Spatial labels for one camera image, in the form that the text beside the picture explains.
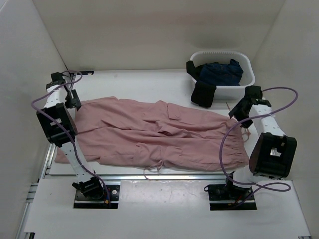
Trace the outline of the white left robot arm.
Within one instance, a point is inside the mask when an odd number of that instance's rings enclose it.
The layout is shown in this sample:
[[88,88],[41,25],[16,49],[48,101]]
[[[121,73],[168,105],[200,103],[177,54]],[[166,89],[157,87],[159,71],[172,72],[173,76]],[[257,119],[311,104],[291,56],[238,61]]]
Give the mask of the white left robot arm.
[[100,177],[91,169],[76,140],[78,130],[70,110],[78,111],[81,102],[73,86],[82,78],[78,71],[55,72],[46,85],[47,94],[31,102],[47,140],[60,148],[72,166],[77,182],[72,186],[85,197],[99,200],[106,196]]

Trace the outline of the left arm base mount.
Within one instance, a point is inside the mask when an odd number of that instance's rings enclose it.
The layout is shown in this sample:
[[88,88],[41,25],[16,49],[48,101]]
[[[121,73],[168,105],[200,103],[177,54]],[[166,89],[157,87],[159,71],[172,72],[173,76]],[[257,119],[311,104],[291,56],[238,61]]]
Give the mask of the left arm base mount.
[[117,209],[120,197],[120,184],[107,185],[110,196],[104,192],[104,189],[98,190],[98,193],[91,196],[85,196],[76,187],[73,208],[75,209]]

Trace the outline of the white plastic basket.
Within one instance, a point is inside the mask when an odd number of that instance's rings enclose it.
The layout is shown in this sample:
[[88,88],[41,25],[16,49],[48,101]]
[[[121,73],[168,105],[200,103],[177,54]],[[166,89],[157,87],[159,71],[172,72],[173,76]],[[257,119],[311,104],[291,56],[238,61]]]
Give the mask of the white plastic basket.
[[249,58],[229,50],[202,50],[192,54],[186,63],[192,85],[205,83],[215,87],[215,100],[236,100],[245,88],[255,83]]

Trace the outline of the pink drawstring trousers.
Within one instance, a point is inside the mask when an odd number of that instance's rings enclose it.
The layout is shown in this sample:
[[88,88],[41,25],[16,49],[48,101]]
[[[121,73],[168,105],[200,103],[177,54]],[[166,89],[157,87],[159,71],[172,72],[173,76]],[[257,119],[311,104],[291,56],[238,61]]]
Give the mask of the pink drawstring trousers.
[[75,125],[85,159],[102,165],[214,172],[249,162],[236,120],[215,112],[107,97],[83,101]]

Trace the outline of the aluminium table frame rail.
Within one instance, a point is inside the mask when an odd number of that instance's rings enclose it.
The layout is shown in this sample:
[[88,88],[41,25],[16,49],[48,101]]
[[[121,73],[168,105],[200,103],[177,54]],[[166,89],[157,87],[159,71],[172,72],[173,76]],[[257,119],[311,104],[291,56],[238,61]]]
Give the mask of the aluminium table frame rail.
[[141,169],[93,163],[108,184],[120,184],[119,207],[75,209],[72,168],[49,148],[39,182],[31,187],[21,239],[308,239],[295,189],[261,190],[251,211],[211,211],[208,184],[221,173]]

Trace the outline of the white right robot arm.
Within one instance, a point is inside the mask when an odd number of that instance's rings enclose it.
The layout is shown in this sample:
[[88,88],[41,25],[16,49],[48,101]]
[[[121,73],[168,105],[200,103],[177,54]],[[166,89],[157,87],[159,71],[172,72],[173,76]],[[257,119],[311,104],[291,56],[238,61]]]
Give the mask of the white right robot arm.
[[266,179],[288,177],[297,148],[297,140],[287,136],[277,124],[270,102],[263,98],[261,87],[248,86],[244,97],[229,113],[241,122],[241,127],[256,128],[258,140],[249,158],[249,164],[231,174],[233,182],[224,186],[224,194],[235,199],[242,188]]

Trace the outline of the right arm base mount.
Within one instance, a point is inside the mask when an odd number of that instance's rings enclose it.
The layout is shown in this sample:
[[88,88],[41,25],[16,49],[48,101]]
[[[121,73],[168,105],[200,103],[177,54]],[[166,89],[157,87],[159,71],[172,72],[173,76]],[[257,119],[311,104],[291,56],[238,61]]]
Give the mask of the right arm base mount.
[[257,210],[252,187],[238,187],[227,179],[224,184],[208,184],[204,192],[208,193],[211,211]]

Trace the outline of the blue denim jeans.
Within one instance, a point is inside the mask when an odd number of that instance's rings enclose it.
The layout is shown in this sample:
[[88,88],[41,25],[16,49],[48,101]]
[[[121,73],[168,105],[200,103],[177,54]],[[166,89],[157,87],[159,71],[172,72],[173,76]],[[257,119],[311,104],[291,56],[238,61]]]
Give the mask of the blue denim jeans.
[[213,62],[201,66],[203,68],[200,79],[216,86],[239,86],[244,72],[239,62],[234,59],[231,59],[228,64]]

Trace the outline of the black garment in basket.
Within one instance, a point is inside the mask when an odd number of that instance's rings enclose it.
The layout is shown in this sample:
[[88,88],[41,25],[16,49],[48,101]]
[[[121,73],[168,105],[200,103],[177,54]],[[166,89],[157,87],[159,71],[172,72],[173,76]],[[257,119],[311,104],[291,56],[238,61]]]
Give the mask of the black garment in basket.
[[186,63],[186,72],[195,80],[195,87],[191,95],[191,101],[203,108],[210,108],[213,103],[217,86],[205,83],[200,79],[202,66],[195,67],[192,60]]

